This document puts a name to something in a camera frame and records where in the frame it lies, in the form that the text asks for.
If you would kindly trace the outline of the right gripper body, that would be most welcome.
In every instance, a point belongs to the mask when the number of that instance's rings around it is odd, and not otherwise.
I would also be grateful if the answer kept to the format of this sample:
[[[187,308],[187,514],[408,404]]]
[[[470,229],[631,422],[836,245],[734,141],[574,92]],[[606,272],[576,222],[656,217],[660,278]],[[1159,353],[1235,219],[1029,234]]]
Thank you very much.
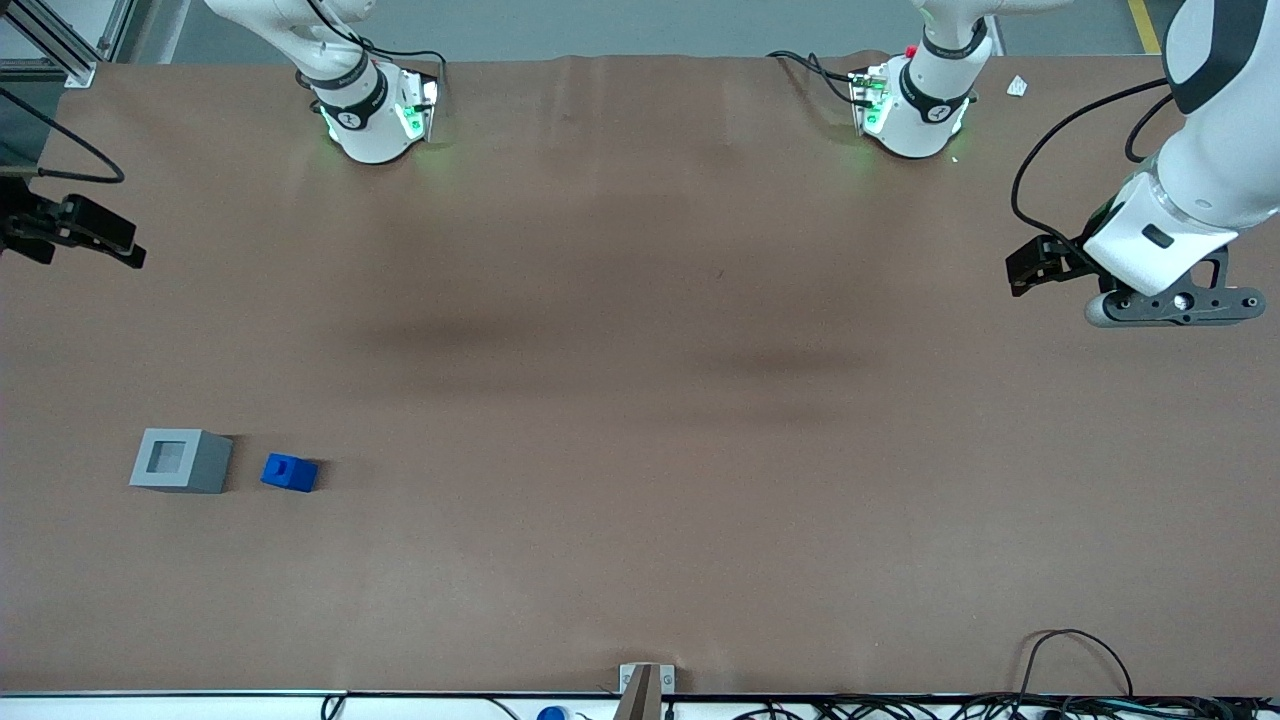
[[[23,178],[1,178],[3,247],[28,243],[65,245],[60,220],[65,201],[29,190]]]

